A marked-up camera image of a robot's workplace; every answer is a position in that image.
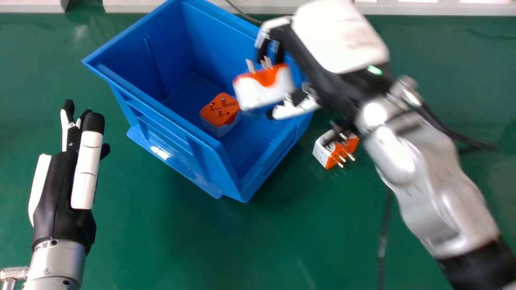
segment green table surface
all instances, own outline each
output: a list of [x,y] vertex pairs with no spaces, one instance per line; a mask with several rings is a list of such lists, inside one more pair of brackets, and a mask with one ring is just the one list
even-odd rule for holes
[[[376,289],[385,187],[362,149],[345,170],[312,157],[325,112],[248,204],[213,199],[125,136],[108,85],[80,61],[141,17],[92,1],[62,15],[0,14],[0,267],[30,261],[34,169],[40,153],[60,150],[59,109],[71,98],[105,115],[112,148],[83,289]],[[444,122],[500,146],[461,162],[514,246],[516,18],[369,19],[395,73],[417,79]],[[397,204],[392,211],[385,288],[450,289]]]

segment green indicator light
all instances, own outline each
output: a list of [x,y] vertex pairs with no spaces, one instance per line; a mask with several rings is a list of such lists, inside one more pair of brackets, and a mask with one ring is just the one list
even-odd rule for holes
[[372,73],[372,74],[376,74],[376,75],[382,75],[382,70],[380,70],[379,68],[375,67],[375,66],[368,66],[367,67],[367,70]]

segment blue plastic bin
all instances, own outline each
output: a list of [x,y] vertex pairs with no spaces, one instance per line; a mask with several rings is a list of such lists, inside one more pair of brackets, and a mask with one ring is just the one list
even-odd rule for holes
[[222,138],[201,128],[201,108],[221,92],[234,95],[258,30],[205,0],[169,0],[83,63],[109,83],[130,139],[213,197],[247,202],[312,117],[276,122],[252,110]]

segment robotic hand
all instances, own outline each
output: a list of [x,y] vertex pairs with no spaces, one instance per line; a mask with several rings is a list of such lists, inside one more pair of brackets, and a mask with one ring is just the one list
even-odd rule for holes
[[464,174],[455,139],[492,148],[450,131],[415,91],[389,76],[389,52],[346,0],[317,0],[292,17],[265,22],[257,60],[277,41],[275,62],[288,51],[308,79],[270,112],[294,117],[320,107],[363,140],[377,172],[398,199],[408,228],[438,261],[454,289],[516,287],[516,259],[503,242],[477,186]]
[[60,112],[62,152],[42,154],[28,213],[34,227],[30,267],[0,269],[3,290],[13,290],[27,280],[24,290],[80,289],[86,256],[95,242],[96,224],[91,213],[99,162],[110,152],[103,144],[104,117],[75,111],[66,100]]

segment orange and white power adapter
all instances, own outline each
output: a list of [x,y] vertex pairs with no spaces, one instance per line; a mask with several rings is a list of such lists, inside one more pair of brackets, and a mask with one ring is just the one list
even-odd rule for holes
[[243,111],[281,101],[285,94],[294,92],[292,73],[286,63],[272,65],[270,58],[262,61],[262,69],[255,70],[253,62],[246,59],[248,73],[233,81],[236,98]]
[[220,138],[240,121],[240,106],[232,96],[220,93],[201,109],[199,116],[202,127]]
[[[326,144],[328,140],[335,139],[334,137],[337,134],[340,140]],[[357,149],[359,141],[360,139],[353,133],[346,136],[343,133],[330,130],[315,141],[312,155],[314,155],[317,161],[319,161],[326,170],[331,169],[335,165],[339,165],[343,168],[347,159],[351,161],[356,160],[353,156],[353,152]]]

